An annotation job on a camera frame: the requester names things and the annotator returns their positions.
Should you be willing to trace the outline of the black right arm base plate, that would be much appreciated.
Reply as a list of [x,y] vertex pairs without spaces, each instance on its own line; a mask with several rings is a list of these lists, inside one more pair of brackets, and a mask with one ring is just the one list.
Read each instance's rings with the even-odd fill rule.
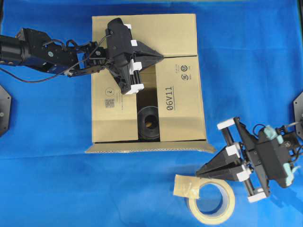
[[294,119],[296,122],[303,120],[303,92],[293,101]]

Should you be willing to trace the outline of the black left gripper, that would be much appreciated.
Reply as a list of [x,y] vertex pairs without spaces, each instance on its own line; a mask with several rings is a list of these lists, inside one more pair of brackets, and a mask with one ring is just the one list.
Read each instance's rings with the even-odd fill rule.
[[107,69],[123,95],[137,94],[144,89],[139,72],[162,61],[163,55],[134,40],[131,26],[124,24],[119,17],[107,24],[106,35]]

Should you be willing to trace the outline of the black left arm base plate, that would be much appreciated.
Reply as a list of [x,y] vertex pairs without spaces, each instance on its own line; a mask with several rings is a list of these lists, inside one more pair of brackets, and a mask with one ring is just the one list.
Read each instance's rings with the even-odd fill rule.
[[9,129],[11,95],[0,86],[0,136]]

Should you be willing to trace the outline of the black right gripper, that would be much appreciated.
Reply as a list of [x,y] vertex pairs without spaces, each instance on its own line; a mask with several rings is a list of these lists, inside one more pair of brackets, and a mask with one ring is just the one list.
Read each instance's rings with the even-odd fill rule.
[[270,196],[271,180],[282,188],[291,186],[295,173],[294,131],[287,126],[262,124],[258,133],[249,133],[238,117],[218,123],[217,128],[227,146],[196,171],[197,177],[243,182],[250,203]]

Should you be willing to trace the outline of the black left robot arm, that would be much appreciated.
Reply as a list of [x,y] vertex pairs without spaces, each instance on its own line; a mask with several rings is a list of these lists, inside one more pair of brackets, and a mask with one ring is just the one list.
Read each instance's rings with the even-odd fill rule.
[[121,94],[143,90],[140,72],[163,60],[163,55],[134,40],[131,25],[120,18],[108,22],[99,42],[78,45],[74,40],[63,43],[48,34],[23,28],[16,37],[0,37],[0,63],[25,66],[40,72],[77,77],[107,69]]

